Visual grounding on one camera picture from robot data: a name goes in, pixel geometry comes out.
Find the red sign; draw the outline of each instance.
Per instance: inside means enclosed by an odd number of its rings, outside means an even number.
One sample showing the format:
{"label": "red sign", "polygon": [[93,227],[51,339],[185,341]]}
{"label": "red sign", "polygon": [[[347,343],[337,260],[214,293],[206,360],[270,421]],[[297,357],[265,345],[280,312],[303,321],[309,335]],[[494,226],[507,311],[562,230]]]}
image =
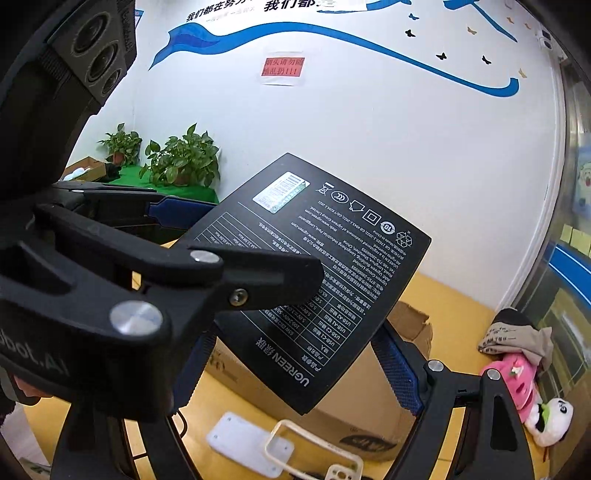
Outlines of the red sign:
{"label": "red sign", "polygon": [[265,60],[261,77],[299,77],[304,66],[302,57],[275,57]]}

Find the camera lens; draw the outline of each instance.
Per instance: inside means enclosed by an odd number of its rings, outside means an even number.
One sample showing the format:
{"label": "camera lens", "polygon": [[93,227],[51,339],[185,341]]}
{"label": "camera lens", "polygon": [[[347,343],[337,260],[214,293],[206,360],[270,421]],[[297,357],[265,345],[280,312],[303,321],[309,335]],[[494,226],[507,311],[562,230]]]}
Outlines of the camera lens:
{"label": "camera lens", "polygon": [[90,65],[86,79],[91,83],[97,81],[111,66],[116,56],[117,43],[112,43],[103,48]]}
{"label": "camera lens", "polygon": [[76,36],[74,52],[80,54],[90,50],[105,31],[108,21],[106,14],[97,15],[89,20]]}
{"label": "camera lens", "polygon": [[115,70],[113,73],[111,73],[109,78],[107,78],[105,85],[103,86],[103,95],[106,95],[113,89],[115,83],[117,83],[117,80],[119,80],[120,75],[121,69]]}

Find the green tablecloth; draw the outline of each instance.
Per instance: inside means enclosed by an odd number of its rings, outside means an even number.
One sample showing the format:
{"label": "green tablecloth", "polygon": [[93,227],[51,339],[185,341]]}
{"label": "green tablecloth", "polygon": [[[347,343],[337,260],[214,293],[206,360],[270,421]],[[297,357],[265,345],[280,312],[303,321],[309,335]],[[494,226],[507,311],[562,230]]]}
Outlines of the green tablecloth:
{"label": "green tablecloth", "polygon": [[150,172],[146,172],[144,178],[139,177],[141,167],[130,166],[121,168],[120,179],[113,180],[111,185],[129,185],[132,187],[142,187],[145,189],[156,189],[158,192],[165,195],[176,195],[191,200],[201,200],[202,202],[219,203],[216,192],[208,187],[201,185],[177,187],[175,185],[159,185],[155,186],[148,180],[150,179]]}

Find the yellow table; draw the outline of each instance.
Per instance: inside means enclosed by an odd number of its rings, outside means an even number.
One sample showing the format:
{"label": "yellow table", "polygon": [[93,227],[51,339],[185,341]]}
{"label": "yellow table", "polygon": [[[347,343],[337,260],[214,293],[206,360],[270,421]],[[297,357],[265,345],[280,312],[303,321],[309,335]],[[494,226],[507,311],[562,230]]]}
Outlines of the yellow table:
{"label": "yellow table", "polygon": [[[476,344],[491,323],[493,312],[490,309],[420,274],[413,277],[402,300],[430,315],[433,325],[431,358],[442,360],[451,370],[476,374],[491,361],[490,357],[482,355],[476,349]],[[37,406],[25,408],[31,428],[48,460],[53,458],[67,408],[67,403],[55,398],[43,399]],[[263,478],[212,451],[205,437],[227,411],[267,430],[272,429],[275,419],[240,398],[207,373],[199,381],[191,402],[182,411],[189,424],[183,441],[204,480]],[[462,418],[463,411],[456,409],[431,480],[443,480],[446,477]],[[133,453],[142,453],[144,447],[134,422],[128,422],[128,431]],[[533,444],[529,435],[528,441],[535,477],[543,478],[548,475],[548,462],[542,461],[543,450]],[[391,463],[365,462],[363,473],[374,480],[382,479]],[[138,460],[136,464],[142,480],[154,478],[147,458]],[[281,480],[288,478],[285,473],[280,477]]]}

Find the potted plant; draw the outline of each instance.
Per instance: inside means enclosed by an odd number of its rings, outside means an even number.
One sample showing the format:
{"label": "potted plant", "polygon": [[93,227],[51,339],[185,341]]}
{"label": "potted plant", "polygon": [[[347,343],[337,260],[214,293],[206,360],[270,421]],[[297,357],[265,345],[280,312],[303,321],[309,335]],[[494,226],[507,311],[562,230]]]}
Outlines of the potted plant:
{"label": "potted plant", "polygon": [[150,183],[205,185],[209,187],[214,178],[219,178],[217,152],[213,139],[207,132],[195,133],[197,124],[191,125],[182,138],[170,137],[161,148],[151,140],[145,153],[150,161],[139,172],[142,178],[149,170]]}
{"label": "potted plant", "polygon": [[117,133],[105,134],[107,139],[99,140],[98,143],[103,144],[109,149],[109,158],[114,165],[136,165],[139,160],[139,146],[142,139],[137,132],[125,133],[125,124],[117,125]]}

